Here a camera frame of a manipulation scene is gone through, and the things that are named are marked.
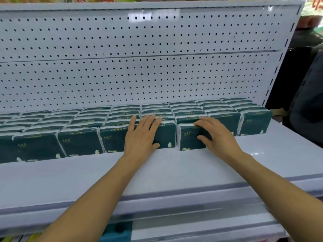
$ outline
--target right hand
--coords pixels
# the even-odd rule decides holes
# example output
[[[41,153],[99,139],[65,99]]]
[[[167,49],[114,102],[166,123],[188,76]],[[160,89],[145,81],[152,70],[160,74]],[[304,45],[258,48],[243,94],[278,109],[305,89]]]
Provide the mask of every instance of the right hand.
[[[194,124],[209,132],[212,141],[205,136],[197,136],[209,150],[224,162],[240,159],[246,155],[238,145],[232,133],[217,119],[201,116]]]

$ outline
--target person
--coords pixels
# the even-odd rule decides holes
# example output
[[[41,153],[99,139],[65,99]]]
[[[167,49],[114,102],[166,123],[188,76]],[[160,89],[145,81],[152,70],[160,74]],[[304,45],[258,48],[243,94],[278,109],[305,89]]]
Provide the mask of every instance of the person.
[[[133,116],[123,156],[45,230],[38,242],[96,242],[100,239],[124,189],[159,147],[158,143],[152,143],[161,118],[145,116],[136,129],[135,120]],[[195,125],[203,127],[212,137],[212,140],[204,136],[198,139],[248,182],[295,242],[323,241],[321,201],[243,152],[218,120],[200,117]]]

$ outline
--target lower shelf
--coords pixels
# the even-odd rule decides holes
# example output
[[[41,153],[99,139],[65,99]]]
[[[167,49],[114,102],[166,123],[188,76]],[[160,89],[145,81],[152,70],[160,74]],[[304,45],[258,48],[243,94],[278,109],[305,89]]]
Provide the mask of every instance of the lower shelf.
[[[323,149],[272,121],[266,134],[236,138],[264,166],[307,192],[323,192]],[[102,177],[122,153],[0,165],[0,229],[48,224]],[[251,187],[209,150],[157,150],[138,171],[114,216],[207,209],[260,201]]]

